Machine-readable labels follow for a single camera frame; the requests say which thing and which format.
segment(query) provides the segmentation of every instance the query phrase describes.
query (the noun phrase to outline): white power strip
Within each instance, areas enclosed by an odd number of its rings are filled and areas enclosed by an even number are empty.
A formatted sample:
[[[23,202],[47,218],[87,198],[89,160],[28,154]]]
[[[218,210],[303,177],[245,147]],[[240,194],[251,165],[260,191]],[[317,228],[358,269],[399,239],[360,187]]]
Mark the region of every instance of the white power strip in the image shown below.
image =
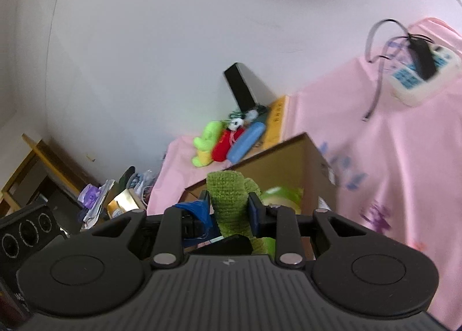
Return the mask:
[[[392,85],[396,97],[410,107],[436,95],[462,75],[462,61],[455,52],[437,44],[431,44],[430,49],[437,73],[427,81],[415,72],[414,63],[407,51],[402,51],[384,68],[383,78]]]

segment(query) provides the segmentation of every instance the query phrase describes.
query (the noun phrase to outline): black speaker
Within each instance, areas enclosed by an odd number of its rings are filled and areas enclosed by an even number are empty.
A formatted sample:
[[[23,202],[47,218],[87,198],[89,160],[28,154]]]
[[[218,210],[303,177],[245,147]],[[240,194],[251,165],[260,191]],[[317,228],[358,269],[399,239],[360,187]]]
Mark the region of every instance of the black speaker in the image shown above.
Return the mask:
[[[33,202],[0,219],[0,315],[8,327],[17,327],[29,316],[17,282],[17,271],[32,254],[51,243],[64,241],[46,204]]]

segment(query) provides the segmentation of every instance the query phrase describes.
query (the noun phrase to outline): green knitted fabric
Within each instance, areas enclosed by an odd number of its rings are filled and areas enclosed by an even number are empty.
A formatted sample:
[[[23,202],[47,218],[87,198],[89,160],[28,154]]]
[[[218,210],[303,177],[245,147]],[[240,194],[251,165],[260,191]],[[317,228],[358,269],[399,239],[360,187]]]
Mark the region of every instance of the green knitted fabric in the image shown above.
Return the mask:
[[[247,216],[249,192],[253,191],[258,197],[261,196],[255,181],[234,170],[212,172],[207,175],[207,190],[223,237],[241,234],[250,239],[253,254],[268,253],[265,241],[252,236]]]

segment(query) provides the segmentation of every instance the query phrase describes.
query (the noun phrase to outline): open box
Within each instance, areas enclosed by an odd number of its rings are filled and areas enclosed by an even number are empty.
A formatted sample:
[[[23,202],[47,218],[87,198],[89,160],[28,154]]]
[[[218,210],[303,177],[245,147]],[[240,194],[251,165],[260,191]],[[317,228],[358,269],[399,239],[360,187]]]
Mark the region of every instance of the open box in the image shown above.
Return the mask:
[[[275,186],[303,189],[301,210],[312,215],[319,206],[329,206],[336,211],[336,185],[329,164],[318,151],[309,136],[304,133],[233,165],[229,170],[241,172],[253,179],[260,190]],[[206,180],[186,188],[180,202],[191,202],[207,189]],[[309,239],[303,244],[307,256],[312,256]]]

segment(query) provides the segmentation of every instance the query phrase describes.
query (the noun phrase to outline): pink tablecloth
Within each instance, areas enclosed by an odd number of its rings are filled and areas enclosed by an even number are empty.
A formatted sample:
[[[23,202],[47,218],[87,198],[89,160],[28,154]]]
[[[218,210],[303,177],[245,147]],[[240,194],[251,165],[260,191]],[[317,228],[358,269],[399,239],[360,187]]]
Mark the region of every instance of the pink tablecloth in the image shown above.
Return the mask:
[[[412,26],[462,54],[462,37],[437,19]],[[377,69],[353,59],[290,97],[287,137],[308,132],[340,179],[337,212],[428,255],[440,274],[430,312],[451,329],[462,324],[462,77],[410,108],[384,85],[373,118],[361,117]],[[190,164],[192,138],[169,146],[149,202],[162,213],[211,170]]]

